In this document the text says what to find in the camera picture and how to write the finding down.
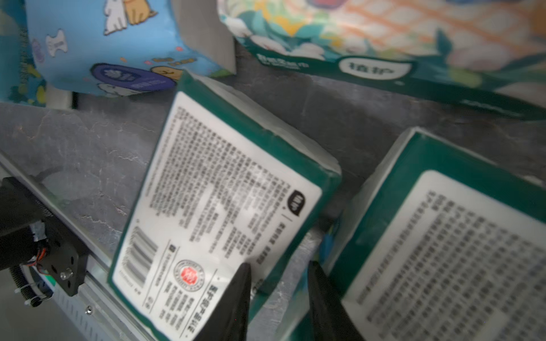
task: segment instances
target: green tissue pack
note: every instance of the green tissue pack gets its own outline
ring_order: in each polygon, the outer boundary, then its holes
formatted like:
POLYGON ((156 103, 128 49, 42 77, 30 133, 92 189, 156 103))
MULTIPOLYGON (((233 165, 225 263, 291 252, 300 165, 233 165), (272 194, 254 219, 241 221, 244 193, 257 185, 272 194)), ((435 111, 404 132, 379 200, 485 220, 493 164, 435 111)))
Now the green tissue pack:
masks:
POLYGON ((250 98, 184 73, 109 284, 160 340, 193 340, 243 262, 251 318, 341 181, 337 161, 250 98))
MULTIPOLYGON (((413 128, 323 241, 322 266, 367 341, 544 339, 545 208, 542 188, 413 128)), ((304 282, 277 340, 314 340, 304 282)))

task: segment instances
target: blue packaging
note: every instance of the blue packaging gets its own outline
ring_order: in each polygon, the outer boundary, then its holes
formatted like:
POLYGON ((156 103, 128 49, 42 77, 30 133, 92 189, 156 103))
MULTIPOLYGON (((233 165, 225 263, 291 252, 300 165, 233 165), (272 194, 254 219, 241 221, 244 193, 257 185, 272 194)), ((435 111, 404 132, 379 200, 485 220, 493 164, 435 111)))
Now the blue packaging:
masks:
POLYGON ((28 0, 26 10, 37 69, 59 89, 116 97, 175 87, 184 69, 235 73, 214 0, 28 0))
POLYGON ((0 101, 45 106, 45 80, 34 67, 23 0, 0 2, 0 101))

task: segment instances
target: black bracket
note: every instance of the black bracket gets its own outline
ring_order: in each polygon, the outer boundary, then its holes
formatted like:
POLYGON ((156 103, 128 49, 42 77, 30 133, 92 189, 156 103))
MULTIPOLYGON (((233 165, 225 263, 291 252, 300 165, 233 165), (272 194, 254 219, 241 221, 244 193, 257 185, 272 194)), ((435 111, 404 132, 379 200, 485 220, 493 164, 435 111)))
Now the black bracket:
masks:
POLYGON ((243 263, 195 341, 245 341, 251 286, 250 264, 243 263))
POLYGON ((9 188, 34 207, 33 221, 29 223, 42 221, 45 224, 49 245, 48 254, 39 265, 49 272, 68 296, 76 295, 85 279, 87 255, 90 252, 88 247, 16 178, 5 178, 2 187, 9 188))
POLYGON ((316 341, 364 341, 318 262, 307 270, 309 315, 316 341))

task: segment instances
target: cartoon character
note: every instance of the cartoon character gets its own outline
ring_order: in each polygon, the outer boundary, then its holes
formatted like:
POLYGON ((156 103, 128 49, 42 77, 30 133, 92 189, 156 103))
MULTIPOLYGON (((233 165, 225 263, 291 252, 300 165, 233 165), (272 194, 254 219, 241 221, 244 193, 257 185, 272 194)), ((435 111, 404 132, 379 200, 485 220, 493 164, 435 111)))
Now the cartoon character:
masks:
POLYGON ((122 88, 121 86, 115 86, 115 85, 106 84, 106 83, 100 83, 100 84, 97 84, 97 86, 99 87, 99 89, 106 92, 106 97, 130 96, 130 95, 136 95, 138 93, 145 92, 145 91, 122 88))
POLYGON ((127 21, 131 25, 138 25, 156 14, 157 12, 150 8, 147 0, 106 0, 104 35, 126 29, 127 21))
POLYGON ((150 71, 168 77, 175 82, 178 82, 180 80, 180 77, 182 77, 182 74, 184 73, 183 70, 175 69, 172 67, 153 67, 150 69, 150 71))

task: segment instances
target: wire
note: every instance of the wire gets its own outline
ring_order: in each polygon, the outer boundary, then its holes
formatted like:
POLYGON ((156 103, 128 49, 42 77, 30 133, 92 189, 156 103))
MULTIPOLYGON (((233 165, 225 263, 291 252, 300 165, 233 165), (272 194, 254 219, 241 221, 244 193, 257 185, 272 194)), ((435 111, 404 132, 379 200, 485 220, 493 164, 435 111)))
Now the wire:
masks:
POLYGON ((37 307, 41 304, 41 298, 36 296, 33 289, 27 286, 28 281, 23 274, 23 271, 19 265, 9 268, 9 272, 15 285, 21 288, 21 295, 26 299, 25 304, 29 304, 32 307, 37 307))
POLYGON ((36 258, 36 256, 32 256, 31 260, 28 261, 28 262, 26 262, 26 263, 24 263, 23 265, 25 265, 25 266, 32 266, 34 263, 36 263, 36 259, 34 259, 34 258, 36 258))
POLYGON ((42 260, 45 257, 45 254, 48 252, 46 248, 42 248, 38 251, 38 254, 36 255, 36 260, 32 263, 26 263, 26 266, 34 266, 36 265, 40 260, 42 260))
POLYGON ((51 276, 47 270, 45 270, 45 272, 43 272, 44 271, 43 268, 44 267, 42 266, 42 264, 36 264, 36 270, 38 270, 39 273, 41 273, 42 275, 45 275, 45 276, 51 276))

